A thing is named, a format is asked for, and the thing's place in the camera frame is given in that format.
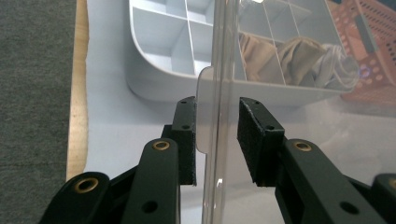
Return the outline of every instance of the transparent acrylic panel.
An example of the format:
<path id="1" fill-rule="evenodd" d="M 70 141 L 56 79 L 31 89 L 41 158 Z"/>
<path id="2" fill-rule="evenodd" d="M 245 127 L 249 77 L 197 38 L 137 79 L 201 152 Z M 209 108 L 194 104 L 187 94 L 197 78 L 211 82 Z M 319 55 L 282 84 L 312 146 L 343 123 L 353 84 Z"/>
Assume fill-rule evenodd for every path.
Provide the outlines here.
<path id="1" fill-rule="evenodd" d="M 363 10 L 361 1 L 345 0 L 342 5 L 326 0 L 224 2 L 216 2 L 212 67 L 201 73 L 197 90 L 197 146 L 206 154 L 203 223 L 284 223 L 275 189 L 252 183 L 237 140 L 240 97 L 263 103 L 285 128 L 288 139 L 316 144 L 344 175 L 371 185 L 378 174 L 396 173 L 396 86 L 393 73 L 385 75 L 392 68 L 385 62 L 392 60 L 389 49 L 396 38 L 378 42 L 380 32 L 374 31 L 378 47 L 366 52 L 374 58 L 361 59 L 346 42 L 354 33 L 346 30 L 344 34 L 344 26 L 337 25 L 337 17 L 346 22 L 341 19 L 344 12 L 338 10 Z M 396 20 L 395 13 L 383 10 Z M 367 22 L 362 19 L 362 25 L 348 26 L 358 29 L 353 38 L 367 42 L 368 37 L 361 36 L 371 32 L 370 18 Z M 247 57 L 241 49 L 245 34 L 276 48 L 277 67 L 264 67 L 274 69 L 271 75 L 280 75 L 283 82 L 248 80 Z M 360 50 L 367 51 L 369 44 L 360 44 Z M 300 57 L 299 49 L 309 52 L 306 58 Z M 294 61 L 296 57 L 306 60 Z M 288 58 L 291 63 L 283 63 Z M 371 96 L 368 101 L 360 100 L 359 92 L 348 98 L 359 83 L 367 84 L 362 73 L 375 67 L 382 69 L 376 70 L 386 82 L 362 93 Z M 296 74 L 303 74 L 298 84 Z"/>

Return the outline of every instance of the plastic storage box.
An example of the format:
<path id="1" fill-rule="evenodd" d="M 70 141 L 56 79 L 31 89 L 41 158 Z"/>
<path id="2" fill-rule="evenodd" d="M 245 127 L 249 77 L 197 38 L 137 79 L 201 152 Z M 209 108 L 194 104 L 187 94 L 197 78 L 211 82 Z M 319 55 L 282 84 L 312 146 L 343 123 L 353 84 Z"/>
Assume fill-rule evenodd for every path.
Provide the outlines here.
<path id="1" fill-rule="evenodd" d="M 130 0 L 134 40 L 127 82 L 136 94 L 155 101 L 176 102 L 195 95 L 197 78 L 211 64 L 213 0 Z M 239 32 L 268 40 L 274 47 L 305 36 L 320 44 L 342 46 L 325 0 L 242 1 Z M 285 83 L 276 54 L 265 67 L 264 82 L 247 81 L 239 46 L 235 53 L 234 91 L 273 105 L 304 105 L 345 91 Z"/>
<path id="2" fill-rule="evenodd" d="M 396 12 L 375 0 L 344 0 L 332 15 L 346 53 L 361 67 L 356 89 L 343 98 L 396 106 Z"/>

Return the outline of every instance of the organizer compartment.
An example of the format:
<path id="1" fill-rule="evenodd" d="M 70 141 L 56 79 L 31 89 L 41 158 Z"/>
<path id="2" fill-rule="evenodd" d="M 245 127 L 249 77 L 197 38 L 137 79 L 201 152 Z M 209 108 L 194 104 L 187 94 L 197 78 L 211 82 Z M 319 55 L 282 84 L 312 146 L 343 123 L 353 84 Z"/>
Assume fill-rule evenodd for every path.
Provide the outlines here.
<path id="1" fill-rule="evenodd" d="M 190 21 L 213 25 L 214 11 L 214 0 L 187 0 L 187 14 Z"/>
<path id="2" fill-rule="evenodd" d="M 134 7 L 186 18 L 185 0 L 134 0 Z"/>
<path id="3" fill-rule="evenodd" d="M 297 23 L 300 35 L 315 39 L 321 44 L 342 46 L 326 1 L 289 0 L 289 2 L 310 12 L 303 21 Z M 291 9 L 293 15 L 301 13 L 297 7 Z"/>
<path id="4" fill-rule="evenodd" d="M 267 0 L 264 6 L 274 40 L 286 42 L 299 36 L 290 4 L 284 1 Z"/>
<path id="5" fill-rule="evenodd" d="M 134 8 L 135 37 L 145 56 L 164 70 L 194 74 L 189 26 L 179 18 Z"/>
<path id="6" fill-rule="evenodd" d="M 196 21 L 190 21 L 192 52 L 194 56 L 195 75 L 210 66 L 212 59 L 213 27 Z"/>
<path id="7" fill-rule="evenodd" d="M 161 72 L 157 72 L 156 75 L 154 75 L 154 70 L 150 69 L 152 74 L 149 75 L 148 80 L 165 80 L 166 76 L 169 77 L 169 83 L 163 83 L 163 90 L 160 90 L 156 84 L 154 92 L 158 93 L 154 93 L 155 97 L 143 97 L 161 101 L 177 101 L 177 98 L 171 99 L 167 96 L 174 97 L 180 94 L 182 97 L 182 94 L 191 92 L 187 89 L 195 90 L 196 86 L 185 87 L 184 93 L 176 92 L 174 88 L 166 88 L 166 86 L 174 85 L 175 80 L 179 84 L 191 83 L 191 78 L 196 80 L 201 71 L 211 64 L 215 1 L 130 0 L 130 3 L 130 10 L 134 12 L 131 26 L 134 44 L 140 49 L 138 53 L 142 54 L 153 67 L 161 69 Z M 262 3 L 243 0 L 238 13 L 240 34 L 256 36 L 268 41 L 274 47 L 297 36 L 310 37 L 320 44 L 341 45 L 325 0 L 264 0 Z M 341 92 L 317 89 L 314 80 L 309 77 L 304 79 L 299 86 L 286 85 L 277 52 L 270 59 L 268 66 L 261 70 L 262 73 L 267 74 L 265 80 L 249 80 L 244 64 L 246 64 L 244 55 L 238 40 L 235 39 L 234 78 L 238 80 L 237 85 L 241 88 L 247 88 L 253 84 L 255 88 L 259 86 L 268 88 L 270 85 L 272 91 L 276 88 L 283 90 L 282 88 L 288 87 L 288 92 L 298 91 L 301 95 L 312 96 L 305 97 L 301 101 L 282 100 L 282 97 L 279 99 L 277 96 L 274 101 L 266 100 L 271 104 L 307 104 Z M 133 82 L 134 77 L 139 78 L 139 82 L 141 81 L 142 76 L 131 74 L 127 78 L 128 82 Z M 137 84 L 129 83 L 129 85 L 134 91 L 132 86 Z M 320 91 L 321 94 L 312 94 L 315 91 Z"/>

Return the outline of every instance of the screw hole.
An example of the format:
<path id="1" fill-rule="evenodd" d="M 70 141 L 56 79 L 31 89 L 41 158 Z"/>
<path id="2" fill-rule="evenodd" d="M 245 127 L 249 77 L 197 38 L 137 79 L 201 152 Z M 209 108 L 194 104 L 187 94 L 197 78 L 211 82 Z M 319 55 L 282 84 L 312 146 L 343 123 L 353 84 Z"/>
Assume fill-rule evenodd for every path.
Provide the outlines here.
<path id="1" fill-rule="evenodd" d="M 272 125 L 265 126 L 265 130 L 273 130 L 274 128 Z"/>
<path id="2" fill-rule="evenodd" d="M 346 212 L 348 212 L 349 214 L 352 214 L 352 215 L 357 215 L 359 213 L 359 209 L 355 205 L 353 205 L 352 203 L 341 202 L 340 203 L 340 207 L 344 211 L 346 211 Z"/>
<path id="3" fill-rule="evenodd" d="M 146 202 L 142 205 L 142 210 L 144 213 L 153 213 L 157 210 L 158 204 L 154 201 Z"/>
<path id="4" fill-rule="evenodd" d="M 168 142 L 165 142 L 165 141 L 158 141 L 158 142 L 155 142 L 153 145 L 152 145 L 152 147 L 154 148 L 154 149 L 157 149 L 157 150 L 166 150 L 166 149 L 168 149 L 169 148 L 169 146 L 170 146 L 170 144 L 168 143 Z"/>
<path id="5" fill-rule="evenodd" d="M 75 191 L 77 193 L 87 193 L 95 189 L 96 186 L 98 186 L 98 184 L 99 181 L 96 178 L 93 177 L 84 178 L 77 182 L 77 184 L 75 185 Z"/>
<path id="6" fill-rule="evenodd" d="M 312 149 L 311 146 L 309 146 L 307 143 L 303 142 L 296 142 L 294 143 L 294 146 L 297 147 L 297 149 L 301 151 L 310 151 Z"/>

